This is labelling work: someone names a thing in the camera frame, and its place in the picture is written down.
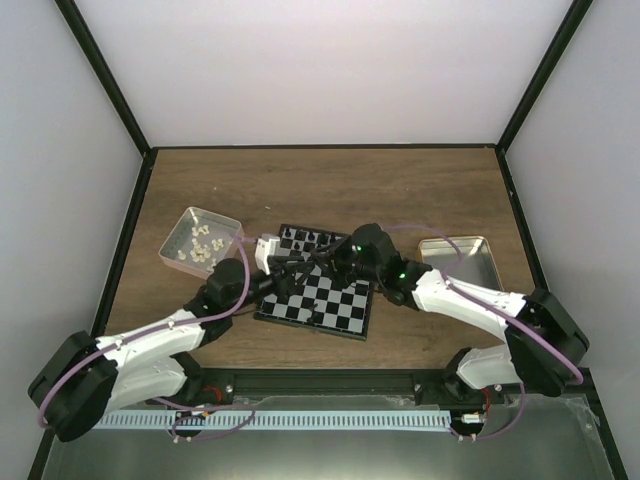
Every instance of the black and white checkered board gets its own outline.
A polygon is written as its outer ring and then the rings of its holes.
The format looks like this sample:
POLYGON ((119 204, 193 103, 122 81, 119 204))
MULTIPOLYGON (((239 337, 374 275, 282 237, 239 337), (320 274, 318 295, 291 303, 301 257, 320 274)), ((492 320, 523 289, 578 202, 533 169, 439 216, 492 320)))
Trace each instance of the black and white checkered board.
MULTIPOLYGON (((279 236, 281 240, 277 255, 301 255, 307 258, 308 252, 318 245, 328 245, 344 235, 282 225, 279 236)), ((278 302, 275 295, 269 295, 262 301, 254 318, 366 340, 373 298, 372 285, 359 280, 344 290, 331 287, 331 280, 322 275, 320 267, 316 266, 304 282, 302 295, 293 295, 286 304, 278 302)))

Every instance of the silver tray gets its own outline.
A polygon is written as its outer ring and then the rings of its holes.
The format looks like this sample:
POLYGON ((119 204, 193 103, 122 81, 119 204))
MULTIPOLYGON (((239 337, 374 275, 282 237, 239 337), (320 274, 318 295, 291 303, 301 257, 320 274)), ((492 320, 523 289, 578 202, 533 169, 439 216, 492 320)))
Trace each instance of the silver tray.
MULTIPOLYGON (((452 237, 451 240, 462 251, 464 260, 449 274, 458 280, 474 283, 492 290, 502 290, 489 242, 484 237, 452 237)), ((441 269, 458 259, 456 251, 445 240, 422 240, 419 245, 420 257, 424 263, 441 269)))
POLYGON ((237 249, 236 242, 233 242, 234 237, 243 236, 242 224, 239 221, 198 207, 189 207, 173 227, 158 255, 169 267, 196 277, 207 278, 215 268, 212 266, 213 260, 219 262, 224 258, 232 257, 237 249), (198 236, 194 237, 192 228, 197 229, 205 225, 208 225, 209 233, 198 233, 198 236), (189 253, 193 249, 193 238, 202 245, 210 245, 212 240, 222 239, 224 246, 217 251, 211 248, 211 257, 207 261, 195 262, 189 253), (186 255, 186 258, 180 259, 180 251, 186 255))

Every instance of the wooden table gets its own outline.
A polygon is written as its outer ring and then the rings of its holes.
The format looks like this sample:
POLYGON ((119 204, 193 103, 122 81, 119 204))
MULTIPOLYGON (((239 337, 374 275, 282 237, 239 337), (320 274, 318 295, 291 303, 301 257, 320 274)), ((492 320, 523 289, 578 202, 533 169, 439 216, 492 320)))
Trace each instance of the wooden table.
MULTIPOLYGON (((249 236, 277 233, 281 223, 351 232, 369 222, 482 235, 504 288, 533 289, 491 149, 161 150, 107 334, 166 317, 202 284, 166 267, 157 253, 189 206, 238 219, 249 236)), ((398 250, 416 258, 419 241, 429 235, 402 231, 392 237, 398 250)), ((474 327, 376 296, 366 342, 244 316, 194 357, 207 367, 437 368, 460 348, 495 344, 474 327)))

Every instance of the black chess piece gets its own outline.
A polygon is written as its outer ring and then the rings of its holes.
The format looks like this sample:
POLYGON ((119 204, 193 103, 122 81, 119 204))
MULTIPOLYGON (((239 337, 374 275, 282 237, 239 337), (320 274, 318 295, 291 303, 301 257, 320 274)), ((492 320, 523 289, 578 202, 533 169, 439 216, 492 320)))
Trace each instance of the black chess piece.
POLYGON ((312 324, 317 325, 319 323, 322 323, 322 319, 324 318, 324 315, 322 314, 322 312, 313 312, 311 314, 311 317, 309 318, 312 324))
POLYGON ((311 315, 309 315, 309 318, 307 318, 307 323, 309 325, 313 325, 314 323, 317 323, 317 320, 314 319, 314 316, 316 316, 320 312, 316 312, 316 308, 318 308, 318 304, 314 303, 309 309, 309 312, 311 313, 311 315))

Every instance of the purple cable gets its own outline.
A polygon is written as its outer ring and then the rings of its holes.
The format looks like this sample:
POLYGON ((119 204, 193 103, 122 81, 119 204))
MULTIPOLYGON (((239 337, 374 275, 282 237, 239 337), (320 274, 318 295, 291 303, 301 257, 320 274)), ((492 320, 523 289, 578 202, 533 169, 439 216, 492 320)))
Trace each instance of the purple cable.
POLYGON ((522 323, 520 320, 512 317, 511 315, 508 315, 508 314, 504 313, 503 311, 498 310, 493 305, 485 303, 482 300, 474 297, 473 295, 469 295, 467 292, 461 290, 460 288, 456 287, 453 284, 453 282, 450 280, 449 275, 448 275, 447 272, 449 270, 451 270, 452 268, 458 266, 464 260, 464 257, 462 256, 462 251, 460 251, 460 248, 458 247, 458 245, 456 245, 456 243, 453 240, 451 240, 447 235, 445 235, 444 233, 436 230, 435 228, 425 227, 423 225, 395 225, 395 226, 392 226, 392 227, 385 227, 385 229, 386 230, 390 230, 390 231, 392 231, 392 230, 425 230, 427 232, 434 233, 434 234, 438 235, 440 238, 442 238, 443 240, 445 240, 449 245, 451 245, 453 247, 453 249, 456 251, 456 253, 458 255, 458 260, 457 261, 447 265, 446 267, 444 267, 443 269, 440 270, 440 273, 442 274, 442 278, 445 281, 445 283, 447 284, 447 286, 452 291, 454 291, 455 293, 457 293, 461 297, 465 298, 466 300, 469 300, 470 302, 473 302, 476 305, 481 306, 482 308, 490 311, 491 313, 493 313, 495 315, 498 315, 499 317, 503 318, 510 325, 513 325, 514 327, 516 327, 521 332, 524 332, 525 334, 529 335, 533 340, 536 341, 536 343, 538 343, 542 348, 544 348, 547 352, 549 352, 551 355, 553 355, 556 358, 556 360, 558 360, 565 367, 567 367, 567 369, 575 377, 575 382, 574 382, 575 384, 580 385, 582 382, 584 382, 584 377, 582 376, 582 372, 580 372, 578 367, 576 367, 571 362, 571 360, 569 360, 567 357, 565 357, 553 345, 551 345, 544 338, 542 338, 540 335, 538 335, 536 332, 534 332, 531 328, 527 327, 524 323, 522 323))
MULTIPOLYGON (((190 441, 192 441, 192 442, 204 442, 206 440, 214 440, 216 438, 226 437, 227 435, 231 435, 232 433, 236 433, 237 431, 239 431, 243 427, 249 425, 249 423, 251 423, 253 421, 253 419, 256 417, 256 409, 255 409, 255 407, 253 407, 251 405, 235 404, 235 405, 218 405, 218 406, 215 406, 215 407, 187 407, 187 406, 184 406, 184 405, 180 405, 178 403, 171 402, 169 400, 165 400, 164 398, 154 398, 154 400, 156 402, 161 403, 163 405, 166 405, 168 407, 176 408, 178 410, 187 410, 187 411, 190 411, 190 412, 214 413, 214 412, 220 412, 220 411, 224 411, 224 410, 250 410, 251 411, 251 415, 249 415, 249 418, 247 418, 243 422, 239 423, 235 427, 232 427, 232 428, 230 428, 228 430, 225 430, 223 432, 215 433, 213 435, 206 435, 206 436, 198 435, 197 437, 191 437, 190 441)), ((192 418, 193 417, 182 417, 182 418, 177 419, 174 422, 174 424, 171 426, 171 434, 173 435, 174 439, 180 438, 178 436, 178 432, 176 431, 176 428, 178 427, 178 425, 180 425, 182 422, 184 422, 186 420, 189 420, 189 419, 192 419, 192 418)))
MULTIPOLYGON (((194 325, 194 324, 200 324, 200 323, 206 323, 206 322, 213 322, 216 320, 222 320, 228 317, 229 315, 232 315, 233 313, 238 311, 240 308, 242 308, 242 304, 244 303, 244 300, 247 298, 247 294, 249 293, 249 284, 251 279, 250 279, 250 272, 249 272, 249 259, 247 258, 247 252, 242 246, 241 241, 238 242, 238 250, 240 251, 240 256, 242 257, 242 262, 244 263, 244 287, 242 289, 242 293, 240 295, 240 298, 238 299, 238 302, 226 312, 219 313, 217 315, 211 315, 209 317, 178 320, 175 322, 174 326, 186 326, 186 325, 194 325)), ((129 338, 123 340, 121 345, 128 345, 131 342, 140 340, 141 338, 146 337, 147 335, 151 335, 152 333, 159 332, 166 328, 173 328, 173 327, 169 327, 167 323, 155 325, 146 330, 142 330, 136 333, 135 335, 131 335, 129 338)), ((71 377, 73 377, 76 373, 78 373, 88 364, 93 362, 96 358, 104 355, 105 353, 111 352, 116 348, 119 348, 119 346, 114 342, 112 344, 107 345, 106 347, 101 348, 100 350, 93 352, 88 357, 76 363, 73 367, 69 369, 67 373, 65 373, 64 375, 62 375, 62 377, 60 377, 60 379, 53 385, 53 387, 51 387, 51 389, 49 390, 49 393, 47 393, 47 395, 44 397, 44 400, 42 400, 42 403, 38 408, 37 421, 40 427, 47 428, 47 422, 44 419, 44 415, 47 411, 47 408, 49 407, 49 404, 51 403, 51 400, 53 399, 53 397, 56 396, 56 394, 60 391, 60 389, 64 386, 64 384, 67 383, 71 379, 71 377)))
MULTIPOLYGON (((526 392, 524 390, 524 383, 521 383, 520 384, 520 407, 518 408, 518 413, 516 413, 516 416, 513 417, 513 420, 511 420, 505 427, 501 428, 497 432, 493 432, 488 435, 483 435, 481 437, 476 437, 474 441, 490 440, 492 438, 499 437, 500 435, 503 435, 507 433, 509 430, 511 430, 514 427, 514 425, 518 423, 518 420, 520 420, 520 417, 522 417, 522 413, 524 412, 525 398, 526 398, 526 392)), ((449 431, 458 438, 464 438, 464 435, 460 435, 451 427, 449 427, 449 431)))

